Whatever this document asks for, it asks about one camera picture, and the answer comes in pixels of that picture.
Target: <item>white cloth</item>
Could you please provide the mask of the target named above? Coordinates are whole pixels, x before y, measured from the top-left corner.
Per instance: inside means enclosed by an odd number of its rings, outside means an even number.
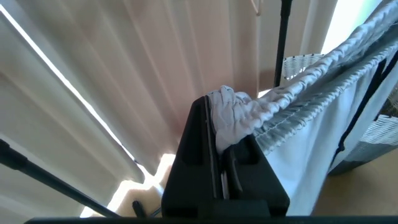
[[[288,215],[311,214],[341,135],[379,62],[397,51],[398,36],[381,38],[398,19],[396,10],[398,1],[386,4],[289,86],[275,88],[260,99],[226,86],[208,94],[218,152],[253,134],[290,197]],[[384,42],[368,50],[381,39]],[[389,75],[378,95],[388,95],[397,79]]]

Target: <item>white wicker basket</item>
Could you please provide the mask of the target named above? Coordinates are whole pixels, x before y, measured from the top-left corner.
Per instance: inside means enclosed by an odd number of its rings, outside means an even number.
[[[312,65],[322,57],[323,54],[308,54],[285,58],[282,66],[280,84],[283,85],[287,83],[294,76],[303,72],[308,66]]]

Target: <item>brown floor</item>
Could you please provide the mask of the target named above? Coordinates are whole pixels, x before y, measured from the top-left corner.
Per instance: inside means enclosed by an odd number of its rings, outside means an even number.
[[[328,177],[313,215],[398,215],[398,150]]]

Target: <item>black pole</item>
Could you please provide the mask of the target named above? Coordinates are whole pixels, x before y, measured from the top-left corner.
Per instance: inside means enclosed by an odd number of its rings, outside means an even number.
[[[13,150],[8,143],[0,139],[0,163],[10,169],[18,170],[29,177],[53,188],[54,190],[74,199],[75,201],[92,208],[94,211],[106,217],[120,217],[106,207],[100,205],[94,199],[83,194],[76,188],[65,183],[33,162],[29,161],[21,153]]]
[[[284,61],[287,24],[289,22],[291,6],[292,6],[292,0],[282,0],[282,7],[280,9],[280,26],[279,26],[278,51],[276,55],[276,65],[275,65],[274,87],[279,86],[280,76],[282,75],[282,63]]]

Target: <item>laundry basket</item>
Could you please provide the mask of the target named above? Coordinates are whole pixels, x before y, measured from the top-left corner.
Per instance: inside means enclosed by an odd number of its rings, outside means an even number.
[[[323,54],[307,54],[287,57],[282,66],[282,78],[280,84],[283,85],[297,74],[303,72],[308,66],[323,57]]]
[[[391,91],[379,115],[354,149],[330,175],[338,175],[368,163],[398,147],[398,84]]]

